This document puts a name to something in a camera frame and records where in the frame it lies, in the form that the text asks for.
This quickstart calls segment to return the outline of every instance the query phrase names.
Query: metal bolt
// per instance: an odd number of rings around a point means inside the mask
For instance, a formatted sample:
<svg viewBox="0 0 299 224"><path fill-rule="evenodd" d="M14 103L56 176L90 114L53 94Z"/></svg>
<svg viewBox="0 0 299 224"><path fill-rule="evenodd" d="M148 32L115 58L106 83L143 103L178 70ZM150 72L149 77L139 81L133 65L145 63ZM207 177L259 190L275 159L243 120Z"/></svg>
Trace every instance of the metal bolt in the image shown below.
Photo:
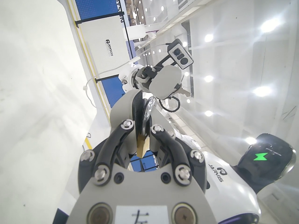
<svg viewBox="0 0 299 224"><path fill-rule="evenodd" d="M94 151L93 150L86 150L82 153L80 157L80 161L92 161L94 159Z"/></svg>
<svg viewBox="0 0 299 224"><path fill-rule="evenodd" d="M182 168L179 171L179 176L181 177L181 179L189 179L190 172L188 171L188 169Z"/></svg>
<svg viewBox="0 0 299 224"><path fill-rule="evenodd" d="M197 160L200 160L202 157L202 154L200 154L198 151L194 153L194 157L197 159Z"/></svg>
<svg viewBox="0 0 299 224"><path fill-rule="evenodd" d="M94 173L94 178L96 178L97 181L104 179L106 175L106 171L104 169L98 169L95 173Z"/></svg>
<svg viewBox="0 0 299 224"><path fill-rule="evenodd" d="M130 121L127 121L127 120L124 121L124 127L125 128L128 128L130 125L131 125Z"/></svg>
<svg viewBox="0 0 299 224"><path fill-rule="evenodd" d="M155 130L156 132L160 132L160 131L162 130L162 127L159 126L159 125L156 125L156 126L154 127L154 130Z"/></svg>
<svg viewBox="0 0 299 224"><path fill-rule="evenodd" d="M205 160L203 154L199 150L191 150L190 156L191 158L197 159L200 163L202 163Z"/></svg>

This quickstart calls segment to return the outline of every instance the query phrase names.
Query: ceiling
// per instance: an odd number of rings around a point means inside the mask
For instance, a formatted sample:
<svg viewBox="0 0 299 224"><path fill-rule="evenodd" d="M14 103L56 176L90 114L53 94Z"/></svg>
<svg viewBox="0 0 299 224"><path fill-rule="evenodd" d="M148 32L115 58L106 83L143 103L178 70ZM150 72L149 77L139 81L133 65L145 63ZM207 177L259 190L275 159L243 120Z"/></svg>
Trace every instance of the ceiling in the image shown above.
<svg viewBox="0 0 299 224"><path fill-rule="evenodd" d="M184 9L184 0L141 1L147 24L168 21ZM213 35L210 42L205 41L208 34ZM163 44L175 38L188 43L194 63L183 85L192 97L180 96L179 115L234 164L251 143L247 138L261 133L274 134L299 151L297 35L298 0L212 0L153 40L145 48L151 55L141 58L154 65L167 54ZM213 80L206 82L206 76ZM294 207L299 206L298 163L276 185L299 217Z"/></svg>

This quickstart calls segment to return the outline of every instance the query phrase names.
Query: camera lens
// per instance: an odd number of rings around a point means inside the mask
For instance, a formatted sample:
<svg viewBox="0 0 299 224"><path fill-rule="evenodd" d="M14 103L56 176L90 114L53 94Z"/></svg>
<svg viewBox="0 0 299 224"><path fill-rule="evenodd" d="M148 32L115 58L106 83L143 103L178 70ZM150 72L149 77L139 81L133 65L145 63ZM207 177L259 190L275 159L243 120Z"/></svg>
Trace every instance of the camera lens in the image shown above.
<svg viewBox="0 0 299 224"><path fill-rule="evenodd" d="M177 59L180 60L184 57L185 55L184 54L180 54L179 56L177 56Z"/></svg>
<svg viewBox="0 0 299 224"><path fill-rule="evenodd" d="M183 58L183 59L181 59L181 64L182 65L185 65L185 64L187 64L188 63L188 59L187 58Z"/></svg>
<svg viewBox="0 0 299 224"><path fill-rule="evenodd" d="M174 50L174 52L173 52L176 56L178 56L180 53L182 53L181 51L180 51L180 49L179 48L177 48L177 49L175 49Z"/></svg>

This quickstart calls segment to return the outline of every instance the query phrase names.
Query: label sticker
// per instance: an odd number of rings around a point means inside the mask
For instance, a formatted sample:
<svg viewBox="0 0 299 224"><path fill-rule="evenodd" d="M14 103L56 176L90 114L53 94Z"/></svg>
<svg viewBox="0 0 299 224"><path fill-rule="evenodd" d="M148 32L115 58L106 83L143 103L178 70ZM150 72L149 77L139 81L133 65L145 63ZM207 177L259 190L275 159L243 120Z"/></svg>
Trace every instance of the label sticker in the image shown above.
<svg viewBox="0 0 299 224"><path fill-rule="evenodd" d="M116 206L115 224L169 224L167 206Z"/></svg>

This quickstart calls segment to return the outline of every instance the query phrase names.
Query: black cable sheath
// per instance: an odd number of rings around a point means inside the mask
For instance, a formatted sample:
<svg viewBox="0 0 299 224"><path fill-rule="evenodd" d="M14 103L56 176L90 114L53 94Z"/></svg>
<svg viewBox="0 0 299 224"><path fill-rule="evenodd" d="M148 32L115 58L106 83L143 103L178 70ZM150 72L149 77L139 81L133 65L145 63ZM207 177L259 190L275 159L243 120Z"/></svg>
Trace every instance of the black cable sheath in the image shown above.
<svg viewBox="0 0 299 224"><path fill-rule="evenodd" d="M169 99L171 99L171 98L177 100L177 102L178 102L178 107L177 107L175 110L169 110L169 109L165 108L165 107L163 106L163 104L162 104L162 102L161 102L160 99L159 99L159 103L160 103L160 105L161 105L161 107L162 107L163 109L165 109L166 111L168 111L168 112L170 112L170 113L173 113L173 112L176 112L176 111L179 110L179 108L180 108L180 106L181 106L181 103L180 103L180 100L179 100L178 98L176 98L175 96L171 96Z"/></svg>

